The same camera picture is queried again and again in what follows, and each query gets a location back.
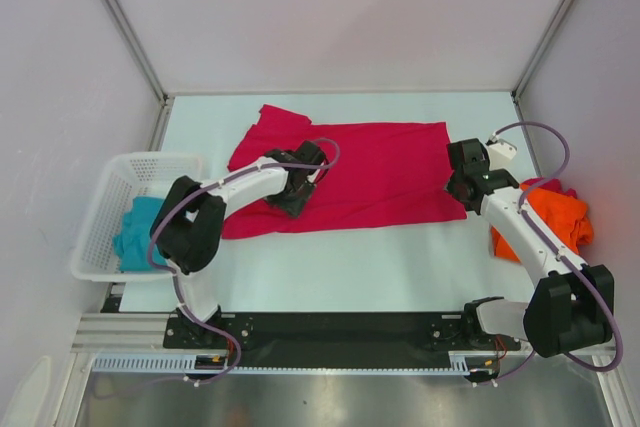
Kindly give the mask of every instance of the white table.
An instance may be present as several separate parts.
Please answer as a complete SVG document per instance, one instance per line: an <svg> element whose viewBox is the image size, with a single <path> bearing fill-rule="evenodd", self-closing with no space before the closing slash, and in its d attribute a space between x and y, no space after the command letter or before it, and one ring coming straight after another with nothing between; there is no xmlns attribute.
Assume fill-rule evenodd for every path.
<svg viewBox="0 0 640 427"><path fill-rule="evenodd" d="M446 121L452 141L484 141L518 120L507 92L184 96L175 99L162 150L202 154L211 177L222 177L265 103L315 123ZM504 137L519 149L511 173L535 176L522 131ZM459 222L222 241L211 289L223 310L236 312L460 310L493 295L529 301L525 270L493 258L489 246L488 225L473 213ZM120 310L175 306L171 282L158 281L128 284Z"/></svg>

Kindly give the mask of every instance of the orange cloth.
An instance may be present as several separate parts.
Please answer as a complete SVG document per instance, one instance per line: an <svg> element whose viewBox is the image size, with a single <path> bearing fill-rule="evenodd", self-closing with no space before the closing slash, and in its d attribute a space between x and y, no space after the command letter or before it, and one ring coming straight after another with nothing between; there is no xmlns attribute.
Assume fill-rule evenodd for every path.
<svg viewBox="0 0 640 427"><path fill-rule="evenodd" d="M520 185L522 189L527 187L527 184ZM544 189L534 190L527 200L553 233L576 254L579 253L579 245L593 242L593 226L587 218L588 205L585 202ZM491 237L496 257L520 262L507 241L493 227Z"/></svg>

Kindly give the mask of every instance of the plastic basket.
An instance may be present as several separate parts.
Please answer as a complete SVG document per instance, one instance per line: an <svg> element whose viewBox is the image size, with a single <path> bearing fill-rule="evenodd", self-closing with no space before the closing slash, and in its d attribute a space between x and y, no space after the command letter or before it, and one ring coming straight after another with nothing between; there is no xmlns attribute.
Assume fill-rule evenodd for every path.
<svg viewBox="0 0 640 427"><path fill-rule="evenodd" d="M78 279L95 282L139 282L169 277L168 272L121 272L113 250L113 236L120 233L122 216L139 195L164 197L178 177L203 178L201 156L164 152L140 152L114 157L105 166L78 245L71 258L71 272Z"/></svg>

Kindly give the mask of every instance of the teal cloth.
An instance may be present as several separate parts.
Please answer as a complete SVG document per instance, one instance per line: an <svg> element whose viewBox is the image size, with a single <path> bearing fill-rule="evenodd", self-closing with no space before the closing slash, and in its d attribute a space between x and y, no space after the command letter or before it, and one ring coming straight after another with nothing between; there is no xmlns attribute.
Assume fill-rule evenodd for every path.
<svg viewBox="0 0 640 427"><path fill-rule="evenodd" d="M151 241L149 231L163 202L164 199L155 197L136 197L131 210L122 216L122 230L113 238L113 248L122 259L121 272L154 270L147 262L147 249ZM153 248L153 261L167 265L158 247Z"/></svg>

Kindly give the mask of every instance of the white wall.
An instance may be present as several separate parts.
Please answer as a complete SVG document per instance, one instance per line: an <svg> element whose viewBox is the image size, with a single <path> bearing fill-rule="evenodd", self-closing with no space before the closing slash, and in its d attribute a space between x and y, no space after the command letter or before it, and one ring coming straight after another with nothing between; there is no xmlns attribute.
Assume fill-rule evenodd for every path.
<svg viewBox="0 0 640 427"><path fill-rule="evenodd" d="M100 0L0 0L0 418L42 355L60 380L101 290L67 265L97 176L158 112Z"/></svg>
<svg viewBox="0 0 640 427"><path fill-rule="evenodd" d="M511 90L560 0L120 0L169 92Z"/></svg>
<svg viewBox="0 0 640 427"><path fill-rule="evenodd" d="M630 376L640 392L640 0L578 0L529 85L527 119L564 133L572 149L563 181L590 204L591 263L616 277L616 315ZM560 162L557 143L534 134L545 173Z"/></svg>

